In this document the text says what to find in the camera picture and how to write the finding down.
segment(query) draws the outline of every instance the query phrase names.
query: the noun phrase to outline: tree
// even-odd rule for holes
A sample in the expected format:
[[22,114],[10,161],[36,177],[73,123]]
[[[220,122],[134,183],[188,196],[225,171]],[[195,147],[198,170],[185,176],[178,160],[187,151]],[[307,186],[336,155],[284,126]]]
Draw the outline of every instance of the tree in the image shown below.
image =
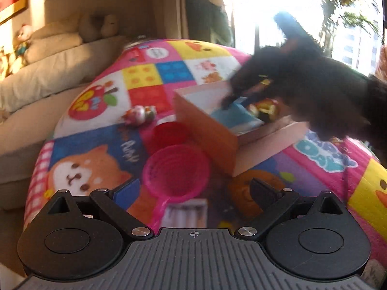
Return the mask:
[[358,0],[322,0],[321,6],[324,13],[324,20],[319,33],[319,44],[323,48],[326,56],[332,57],[335,32],[340,22],[346,27],[359,26],[366,31],[371,28],[373,32],[379,34],[378,27],[367,20],[365,16],[343,10],[346,6],[353,5],[356,1]]

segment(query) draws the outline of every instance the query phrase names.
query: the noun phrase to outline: textured gray platform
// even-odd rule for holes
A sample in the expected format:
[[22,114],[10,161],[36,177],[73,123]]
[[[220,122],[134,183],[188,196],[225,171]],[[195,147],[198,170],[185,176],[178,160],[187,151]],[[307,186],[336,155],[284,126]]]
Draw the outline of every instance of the textured gray platform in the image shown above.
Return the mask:
[[358,277],[334,283],[297,279],[274,266],[259,244],[226,229],[162,229],[149,241],[132,243],[124,258],[88,280],[55,283],[30,277],[20,290],[159,289],[371,289]]

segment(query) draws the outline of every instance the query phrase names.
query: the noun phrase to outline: building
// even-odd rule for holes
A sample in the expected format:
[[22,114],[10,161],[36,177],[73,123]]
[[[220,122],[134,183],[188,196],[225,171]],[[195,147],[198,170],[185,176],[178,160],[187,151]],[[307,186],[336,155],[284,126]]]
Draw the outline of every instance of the building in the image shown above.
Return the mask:
[[[382,0],[357,1],[350,7],[346,7],[345,10],[364,15],[369,21],[379,26],[379,34],[382,34]],[[368,75],[375,72],[381,44],[381,36],[375,34],[368,25],[366,25],[366,30],[360,27],[340,25],[337,28],[332,57]]]

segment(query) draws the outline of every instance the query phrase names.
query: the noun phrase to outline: red cup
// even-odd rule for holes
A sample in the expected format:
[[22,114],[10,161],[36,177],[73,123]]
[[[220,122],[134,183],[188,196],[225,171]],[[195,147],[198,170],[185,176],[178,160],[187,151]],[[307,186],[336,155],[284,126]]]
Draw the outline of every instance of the red cup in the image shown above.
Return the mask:
[[153,136],[160,148],[184,144],[189,137],[189,131],[184,124],[179,122],[165,122],[156,125]]

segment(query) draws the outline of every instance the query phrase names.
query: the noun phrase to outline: cartoon shiba inu print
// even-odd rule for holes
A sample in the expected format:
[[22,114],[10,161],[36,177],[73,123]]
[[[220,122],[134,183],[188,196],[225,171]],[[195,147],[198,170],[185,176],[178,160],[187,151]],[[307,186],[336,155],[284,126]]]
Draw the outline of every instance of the cartoon shiba inu print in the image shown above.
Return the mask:
[[98,188],[114,189],[129,180],[132,175],[122,171],[107,150],[107,145],[101,145],[58,161],[48,173],[45,198],[49,199],[59,189],[68,189],[73,196],[89,195]]

